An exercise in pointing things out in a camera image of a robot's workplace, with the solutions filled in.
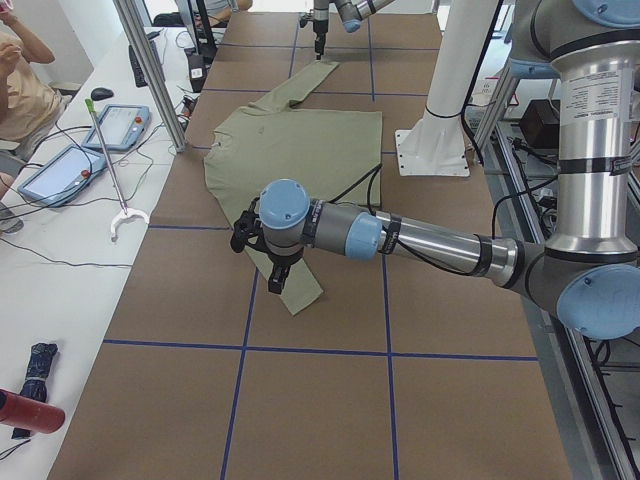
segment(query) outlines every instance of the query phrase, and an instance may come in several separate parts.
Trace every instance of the red bottle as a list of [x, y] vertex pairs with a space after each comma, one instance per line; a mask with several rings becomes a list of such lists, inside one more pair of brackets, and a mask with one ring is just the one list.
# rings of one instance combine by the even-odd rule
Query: red bottle
[[0, 423], [52, 433], [64, 423], [64, 410], [0, 389]]

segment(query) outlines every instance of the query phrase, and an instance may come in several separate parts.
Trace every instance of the person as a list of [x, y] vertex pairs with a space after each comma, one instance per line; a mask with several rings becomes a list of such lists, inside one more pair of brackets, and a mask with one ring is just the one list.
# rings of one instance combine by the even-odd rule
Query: person
[[[19, 143], [14, 153], [26, 161], [69, 98], [43, 84], [29, 65], [53, 62], [49, 47], [10, 11], [0, 11], [0, 21], [15, 34], [0, 32], [0, 139]], [[10, 181], [2, 180], [0, 189]]]
[[[253, 5], [253, 0], [238, 0], [238, 9], [249, 10]], [[227, 0], [204, 0], [209, 17], [209, 24], [212, 28], [224, 28], [233, 13]], [[202, 27], [200, 15], [198, 15], [198, 5], [196, 0], [191, 0], [191, 8], [193, 9], [196, 27]], [[154, 27], [178, 27], [183, 26], [179, 13], [161, 13], [153, 19]]]

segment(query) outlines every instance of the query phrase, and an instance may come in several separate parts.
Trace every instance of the keyboard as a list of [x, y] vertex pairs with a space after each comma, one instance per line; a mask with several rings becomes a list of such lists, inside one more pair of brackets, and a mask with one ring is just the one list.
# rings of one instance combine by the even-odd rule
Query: keyboard
[[[151, 51], [153, 51], [153, 55], [156, 57], [158, 63], [160, 63], [160, 55], [158, 55], [158, 48], [156, 47], [156, 43], [151, 40], [149, 41], [149, 44], [151, 45]], [[142, 67], [140, 66], [138, 57], [136, 57], [136, 54], [133, 51], [133, 47], [131, 45], [129, 45], [129, 63], [131, 63], [131, 70], [133, 70], [133, 79], [136, 82], [136, 87], [146, 87], [147, 80], [144, 78], [144, 72], [142, 71]], [[162, 72], [162, 76], [164, 79], [162, 65], [160, 65], [160, 71]]]

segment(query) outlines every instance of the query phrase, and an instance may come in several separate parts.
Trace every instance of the monitor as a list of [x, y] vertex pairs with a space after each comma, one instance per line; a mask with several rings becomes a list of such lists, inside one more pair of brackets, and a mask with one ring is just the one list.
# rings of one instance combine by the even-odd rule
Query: monitor
[[[150, 116], [149, 107], [143, 105], [107, 105], [98, 117], [107, 149], [126, 152], [133, 147], [147, 127]], [[95, 127], [89, 130], [82, 146], [102, 150]]]
[[69, 145], [18, 187], [42, 205], [57, 207], [73, 199], [105, 170], [102, 153]]

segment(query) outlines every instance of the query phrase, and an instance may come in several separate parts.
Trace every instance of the blue joint cap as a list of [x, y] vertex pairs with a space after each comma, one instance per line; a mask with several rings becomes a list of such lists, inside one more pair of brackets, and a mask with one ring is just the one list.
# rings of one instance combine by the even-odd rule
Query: blue joint cap
[[382, 222], [380, 219], [362, 212], [351, 224], [344, 253], [355, 260], [371, 260], [378, 250]]
[[533, 80], [560, 78], [560, 74], [553, 69], [550, 63], [531, 62], [515, 58], [510, 58], [509, 62], [511, 64], [511, 74], [515, 78]]
[[260, 220], [272, 230], [295, 227], [305, 219], [311, 200], [302, 185], [294, 180], [271, 182], [260, 194]]
[[631, 265], [591, 269], [565, 287], [558, 319], [586, 337], [609, 340], [640, 327], [640, 270]]
[[345, 20], [344, 22], [342, 22], [342, 25], [344, 25], [344, 29], [347, 31], [347, 33], [353, 33], [357, 30], [360, 30], [360, 25], [362, 25], [362, 22], [360, 20]]
[[573, 4], [599, 25], [621, 29], [640, 27], [638, 0], [573, 0]]

